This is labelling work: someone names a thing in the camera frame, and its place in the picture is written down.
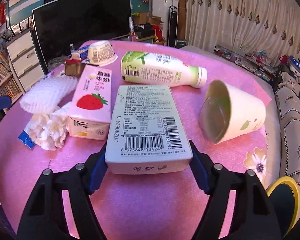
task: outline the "blue chair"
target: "blue chair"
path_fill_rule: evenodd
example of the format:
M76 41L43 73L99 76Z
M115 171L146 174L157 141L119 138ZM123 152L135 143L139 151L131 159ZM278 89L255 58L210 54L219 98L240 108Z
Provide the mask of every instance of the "blue chair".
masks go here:
M0 110L11 107L12 101L9 96L0 97Z

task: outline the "white drawer cabinet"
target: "white drawer cabinet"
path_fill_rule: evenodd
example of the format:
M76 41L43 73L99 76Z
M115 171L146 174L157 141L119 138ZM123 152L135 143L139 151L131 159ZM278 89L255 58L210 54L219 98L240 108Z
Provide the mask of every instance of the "white drawer cabinet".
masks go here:
M23 52L25 52L27 49L32 48L33 46L34 43L32 40L31 31L25 32L22 36L9 43L7 46L11 61L14 61Z
M41 65L38 64L31 67L23 76L20 77L20 83L24 90L27 92L31 86L44 77L44 72Z
M7 44L7 50L11 72L25 93L45 75L34 46L31 29L16 35Z
M35 66L39 63L39 58L35 52L35 48L23 54L12 62L13 67L18 77L20 77L28 68Z

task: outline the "strawberry milk carton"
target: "strawberry milk carton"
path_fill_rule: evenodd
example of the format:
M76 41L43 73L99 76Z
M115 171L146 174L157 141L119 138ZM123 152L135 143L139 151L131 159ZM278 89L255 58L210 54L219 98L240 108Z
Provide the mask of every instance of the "strawberry milk carton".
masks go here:
M86 65L69 109L69 134L106 140L111 121L111 70Z

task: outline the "curtain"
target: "curtain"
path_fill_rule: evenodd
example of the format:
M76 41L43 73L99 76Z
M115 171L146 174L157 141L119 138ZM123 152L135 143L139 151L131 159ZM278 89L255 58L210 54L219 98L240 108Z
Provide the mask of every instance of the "curtain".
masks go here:
M187 0L188 45L213 52L265 50L271 64L300 59L300 7L295 0Z

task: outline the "barcode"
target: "barcode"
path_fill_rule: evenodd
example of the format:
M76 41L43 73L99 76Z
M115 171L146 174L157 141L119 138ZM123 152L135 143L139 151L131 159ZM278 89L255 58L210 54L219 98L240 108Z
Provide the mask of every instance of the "barcode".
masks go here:
M139 70L135 69L124 69L124 75L130 76L130 77L138 77L139 76Z
M162 147L162 136L148 136L148 137L127 137L126 150L131 148L152 148Z
M93 62L99 62L98 61L98 52L97 51L94 51L92 53L92 60L93 60Z
M170 138L171 148L172 149L182 148L176 120L174 119L173 116L168 116L166 117L166 122L167 122L167 129Z
M73 121L74 121L74 126L83 126L85 128L88 127L88 123L87 122L78 122L78 121L75 121L75 120L73 120Z

